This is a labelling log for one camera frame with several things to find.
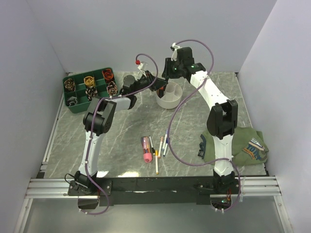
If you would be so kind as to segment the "white round divided container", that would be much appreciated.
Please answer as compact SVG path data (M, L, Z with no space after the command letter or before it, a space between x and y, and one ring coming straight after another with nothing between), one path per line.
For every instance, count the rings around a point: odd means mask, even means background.
M156 94L157 104L164 109L174 109L180 102L183 95L181 86L175 82L168 82L162 97Z

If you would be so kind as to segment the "orange white marker pen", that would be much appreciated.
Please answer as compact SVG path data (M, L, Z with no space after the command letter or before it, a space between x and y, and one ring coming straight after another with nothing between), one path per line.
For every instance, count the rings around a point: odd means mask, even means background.
M158 159L161 158L162 147L163 147L163 141L164 141L164 137L161 136L161 137L160 137L159 150L158 150L158 156L157 156Z

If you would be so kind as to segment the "clear pink crayon tube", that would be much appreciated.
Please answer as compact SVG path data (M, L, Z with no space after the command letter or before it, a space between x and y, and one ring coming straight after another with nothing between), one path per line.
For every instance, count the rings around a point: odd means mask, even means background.
M150 163L153 159L153 152L150 139L149 137L144 136L140 140L143 148L143 160L145 163Z

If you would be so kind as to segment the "lilac white marker pen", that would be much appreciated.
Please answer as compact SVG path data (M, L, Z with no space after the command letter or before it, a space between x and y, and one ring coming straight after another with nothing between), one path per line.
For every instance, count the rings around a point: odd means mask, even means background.
M166 156L167 150L168 150L168 139L167 139L167 144L166 144L165 150L163 151L163 157Z

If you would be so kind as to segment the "black white pen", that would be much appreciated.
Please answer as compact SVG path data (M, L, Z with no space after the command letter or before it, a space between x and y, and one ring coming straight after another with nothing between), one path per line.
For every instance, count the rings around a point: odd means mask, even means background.
M155 156L156 150L155 150L155 148L154 148L154 145L153 145L153 141L152 141L151 136L149 136L149 140L150 140L152 155Z

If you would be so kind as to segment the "yellow white marker pen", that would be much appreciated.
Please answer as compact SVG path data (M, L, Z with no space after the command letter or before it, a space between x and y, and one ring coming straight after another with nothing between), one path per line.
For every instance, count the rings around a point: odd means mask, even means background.
M156 172L156 175L159 175L159 168L158 168L158 150L155 150L155 172Z

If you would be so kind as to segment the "black orange highlighter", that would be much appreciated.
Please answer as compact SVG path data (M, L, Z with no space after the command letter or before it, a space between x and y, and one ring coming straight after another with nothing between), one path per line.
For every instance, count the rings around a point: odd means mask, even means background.
M164 95L163 89L158 89L158 90L157 90L157 96L158 96L159 98L162 98L163 95Z

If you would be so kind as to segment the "blue white marker pen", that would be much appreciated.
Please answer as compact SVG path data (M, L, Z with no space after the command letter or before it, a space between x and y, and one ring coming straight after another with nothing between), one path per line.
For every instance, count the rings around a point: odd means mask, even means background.
M166 147L166 144L167 144L167 136L168 136L168 133L166 132L165 136L164 136L163 144L162 144L162 151L165 150L165 147Z

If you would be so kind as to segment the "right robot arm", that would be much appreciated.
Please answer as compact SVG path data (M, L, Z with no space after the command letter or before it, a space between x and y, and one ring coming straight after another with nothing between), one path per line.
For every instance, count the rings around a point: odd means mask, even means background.
M196 88L209 107L207 130L213 138L215 163L212 188L224 193L235 187L232 165L232 140L238 120L238 103L226 97L209 77L201 63L195 63L192 49L177 44L171 46L173 54L166 58L162 77L183 77Z

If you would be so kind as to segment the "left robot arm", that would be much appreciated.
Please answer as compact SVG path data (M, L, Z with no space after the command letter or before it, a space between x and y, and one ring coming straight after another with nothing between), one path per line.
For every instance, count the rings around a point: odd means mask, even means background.
M146 71L140 79L132 75L123 79L120 94L111 98L94 97L83 118L86 131L86 144L82 162L74 175L76 185L86 195L96 192L96 176L98 172L98 158L100 147L105 134L110 130L114 114L119 110L132 109L137 101L135 96L147 88L157 91L168 84L168 78L153 76Z

